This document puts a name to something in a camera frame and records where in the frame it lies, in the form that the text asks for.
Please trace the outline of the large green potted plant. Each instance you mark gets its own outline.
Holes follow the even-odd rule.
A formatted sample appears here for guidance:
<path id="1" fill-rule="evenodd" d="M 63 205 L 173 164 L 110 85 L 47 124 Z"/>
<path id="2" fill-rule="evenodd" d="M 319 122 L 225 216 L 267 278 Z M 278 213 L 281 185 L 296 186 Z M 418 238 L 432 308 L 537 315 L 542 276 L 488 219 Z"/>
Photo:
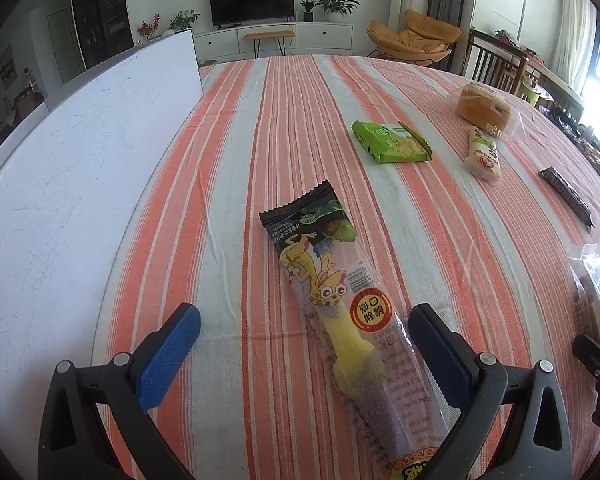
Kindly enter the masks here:
<path id="1" fill-rule="evenodd" d="M 317 5 L 331 23 L 340 23 L 360 6 L 358 0 L 317 0 Z"/>

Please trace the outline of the small wooden bench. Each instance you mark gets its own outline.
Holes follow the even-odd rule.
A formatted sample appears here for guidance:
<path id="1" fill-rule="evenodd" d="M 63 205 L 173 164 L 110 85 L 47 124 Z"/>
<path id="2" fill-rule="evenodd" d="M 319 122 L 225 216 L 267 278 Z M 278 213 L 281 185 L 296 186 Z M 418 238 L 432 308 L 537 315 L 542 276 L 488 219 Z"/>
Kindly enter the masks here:
<path id="1" fill-rule="evenodd" d="M 269 32 L 250 32 L 242 37 L 245 41 L 252 43 L 253 57 L 260 56 L 262 44 L 265 41 L 274 41 L 280 55 L 287 54 L 287 42 L 294 39 L 296 34 L 292 29 L 270 30 Z"/>

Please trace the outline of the green cracker packet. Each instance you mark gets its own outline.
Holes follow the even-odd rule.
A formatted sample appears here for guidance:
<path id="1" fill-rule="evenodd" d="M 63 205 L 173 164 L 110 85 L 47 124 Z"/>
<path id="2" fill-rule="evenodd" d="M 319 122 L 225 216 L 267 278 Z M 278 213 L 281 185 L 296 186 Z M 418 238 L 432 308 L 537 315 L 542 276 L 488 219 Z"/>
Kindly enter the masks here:
<path id="1" fill-rule="evenodd" d="M 389 125 L 357 120 L 352 124 L 352 131 L 355 139 L 378 164 L 429 162 L 432 159 L 426 139 L 404 122 Z"/>

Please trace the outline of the white board box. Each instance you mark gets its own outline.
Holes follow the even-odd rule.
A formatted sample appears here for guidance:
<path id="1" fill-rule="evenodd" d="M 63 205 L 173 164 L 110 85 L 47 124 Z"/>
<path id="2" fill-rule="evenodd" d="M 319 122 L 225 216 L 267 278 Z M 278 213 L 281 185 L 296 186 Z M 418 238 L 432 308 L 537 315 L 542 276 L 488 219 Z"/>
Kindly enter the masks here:
<path id="1" fill-rule="evenodd" d="M 91 359 L 126 228 L 201 93 L 178 32 L 64 84 L 0 146 L 0 449 L 22 478 L 54 368 Z"/>

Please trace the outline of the long black candy packet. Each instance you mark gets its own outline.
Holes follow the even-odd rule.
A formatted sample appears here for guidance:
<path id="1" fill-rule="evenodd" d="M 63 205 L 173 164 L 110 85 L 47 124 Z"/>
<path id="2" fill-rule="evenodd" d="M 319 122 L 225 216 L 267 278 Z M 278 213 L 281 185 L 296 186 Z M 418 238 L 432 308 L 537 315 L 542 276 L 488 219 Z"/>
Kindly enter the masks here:
<path id="1" fill-rule="evenodd" d="M 323 181 L 260 219 L 381 478 L 420 478 L 448 426 L 334 188 Z"/>

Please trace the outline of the black television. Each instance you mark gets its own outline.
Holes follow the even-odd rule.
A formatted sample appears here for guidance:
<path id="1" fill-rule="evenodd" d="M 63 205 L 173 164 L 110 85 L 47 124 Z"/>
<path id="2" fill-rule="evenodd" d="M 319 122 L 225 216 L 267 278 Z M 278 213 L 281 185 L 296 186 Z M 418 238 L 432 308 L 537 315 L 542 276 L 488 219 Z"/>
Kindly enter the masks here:
<path id="1" fill-rule="evenodd" d="M 294 16 L 294 0 L 210 0 L 210 10 L 215 27 L 273 18 L 288 20 Z"/>

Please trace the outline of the red flower vase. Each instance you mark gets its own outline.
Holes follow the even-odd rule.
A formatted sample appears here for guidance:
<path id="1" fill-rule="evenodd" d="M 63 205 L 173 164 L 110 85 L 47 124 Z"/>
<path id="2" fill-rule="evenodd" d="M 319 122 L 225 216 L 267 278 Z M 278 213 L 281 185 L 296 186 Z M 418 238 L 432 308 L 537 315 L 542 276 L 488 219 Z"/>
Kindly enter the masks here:
<path id="1" fill-rule="evenodd" d="M 156 13 L 149 22 L 141 21 L 136 26 L 137 35 L 142 41 L 150 41 L 158 37 L 160 25 L 160 15 Z"/>

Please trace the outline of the small potted plant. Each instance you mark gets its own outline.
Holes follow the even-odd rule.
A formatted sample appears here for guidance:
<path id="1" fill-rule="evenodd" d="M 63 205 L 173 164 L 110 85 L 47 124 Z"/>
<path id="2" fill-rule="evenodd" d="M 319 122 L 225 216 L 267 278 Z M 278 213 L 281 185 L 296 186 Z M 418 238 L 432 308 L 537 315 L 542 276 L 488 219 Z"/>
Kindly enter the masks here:
<path id="1" fill-rule="evenodd" d="M 312 22 L 314 19 L 314 0 L 301 0 L 300 6 L 302 7 L 302 21 L 304 22 Z"/>

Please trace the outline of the dark wooden dining chair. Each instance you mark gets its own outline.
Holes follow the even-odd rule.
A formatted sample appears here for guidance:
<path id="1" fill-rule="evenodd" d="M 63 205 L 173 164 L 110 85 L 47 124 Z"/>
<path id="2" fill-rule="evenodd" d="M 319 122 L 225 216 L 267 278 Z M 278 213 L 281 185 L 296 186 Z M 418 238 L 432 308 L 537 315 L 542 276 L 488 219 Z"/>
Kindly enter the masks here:
<path id="1" fill-rule="evenodd" d="M 465 78 L 517 94 L 528 63 L 523 50 L 480 30 L 469 31 L 462 69 Z"/>

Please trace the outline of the striped orange tablecloth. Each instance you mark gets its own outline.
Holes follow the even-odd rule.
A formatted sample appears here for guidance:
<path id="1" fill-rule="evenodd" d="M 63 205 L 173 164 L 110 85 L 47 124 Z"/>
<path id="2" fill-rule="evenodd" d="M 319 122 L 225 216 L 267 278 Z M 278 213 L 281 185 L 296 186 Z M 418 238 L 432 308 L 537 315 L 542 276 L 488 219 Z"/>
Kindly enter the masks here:
<path id="1" fill-rule="evenodd" d="M 570 260 L 600 255 L 600 176 L 526 102 L 501 177 L 465 167 L 459 76 L 371 58 L 295 55 L 201 72 L 202 96 L 148 181 L 102 302 L 92 359 L 133 351 L 183 302 L 201 333 L 151 417 L 198 479 L 373 479 L 329 339 L 260 215 L 321 182 L 350 219 L 346 303 L 366 330 L 426 302 L 502 363 L 550 361 L 572 470 L 600 452 Z"/>

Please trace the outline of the green plant white pot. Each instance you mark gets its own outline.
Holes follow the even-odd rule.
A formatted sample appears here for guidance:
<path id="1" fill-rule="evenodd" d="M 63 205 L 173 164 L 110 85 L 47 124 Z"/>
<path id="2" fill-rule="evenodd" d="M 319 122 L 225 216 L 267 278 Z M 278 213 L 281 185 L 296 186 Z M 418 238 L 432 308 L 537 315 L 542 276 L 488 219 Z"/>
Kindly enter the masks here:
<path id="1" fill-rule="evenodd" d="M 177 14 L 172 16 L 169 28 L 174 32 L 191 29 L 199 17 L 200 14 L 195 10 L 178 11 Z"/>

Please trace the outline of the bagged yellow sponge cake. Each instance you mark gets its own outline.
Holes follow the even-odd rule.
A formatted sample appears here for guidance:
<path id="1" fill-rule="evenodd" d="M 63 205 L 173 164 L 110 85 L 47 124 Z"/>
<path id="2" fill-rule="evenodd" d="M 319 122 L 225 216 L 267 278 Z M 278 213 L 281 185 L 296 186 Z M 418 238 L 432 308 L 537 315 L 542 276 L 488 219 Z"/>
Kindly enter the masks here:
<path id="1" fill-rule="evenodd" d="M 449 100 L 460 118 L 490 136 L 508 141 L 524 134 L 518 110 L 492 87 L 471 81 L 452 90 Z"/>

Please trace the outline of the white rice cracker packet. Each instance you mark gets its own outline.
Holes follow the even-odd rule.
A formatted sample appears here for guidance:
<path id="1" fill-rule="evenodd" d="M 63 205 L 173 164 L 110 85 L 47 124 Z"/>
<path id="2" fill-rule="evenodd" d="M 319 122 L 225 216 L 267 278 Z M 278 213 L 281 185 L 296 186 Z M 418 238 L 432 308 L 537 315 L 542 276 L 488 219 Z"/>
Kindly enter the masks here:
<path id="1" fill-rule="evenodd" d="M 464 160 L 466 169 L 481 180 L 489 182 L 500 180 L 502 172 L 494 137 L 475 126 L 469 126 L 466 131 L 468 133 L 468 155 Z"/>

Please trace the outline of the orange lounge chair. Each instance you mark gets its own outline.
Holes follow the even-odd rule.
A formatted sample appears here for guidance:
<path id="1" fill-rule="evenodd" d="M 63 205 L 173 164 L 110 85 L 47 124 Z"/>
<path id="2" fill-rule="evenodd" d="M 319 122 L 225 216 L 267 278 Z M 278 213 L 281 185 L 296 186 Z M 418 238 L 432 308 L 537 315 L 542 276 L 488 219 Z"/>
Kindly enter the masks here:
<path id="1" fill-rule="evenodd" d="M 419 66 L 443 61 L 462 35 L 457 26 L 411 10 L 405 12 L 400 32 L 392 32 L 378 21 L 367 27 L 367 36 L 375 45 L 370 56 Z"/>

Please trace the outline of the dark glass cabinet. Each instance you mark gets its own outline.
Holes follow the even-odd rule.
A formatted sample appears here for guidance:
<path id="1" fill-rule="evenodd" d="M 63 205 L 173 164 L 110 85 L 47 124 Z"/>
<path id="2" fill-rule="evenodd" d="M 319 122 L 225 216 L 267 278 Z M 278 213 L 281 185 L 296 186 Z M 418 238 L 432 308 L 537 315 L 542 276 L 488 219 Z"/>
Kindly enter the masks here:
<path id="1" fill-rule="evenodd" d="M 71 0 L 86 68 L 133 47 L 125 0 Z"/>

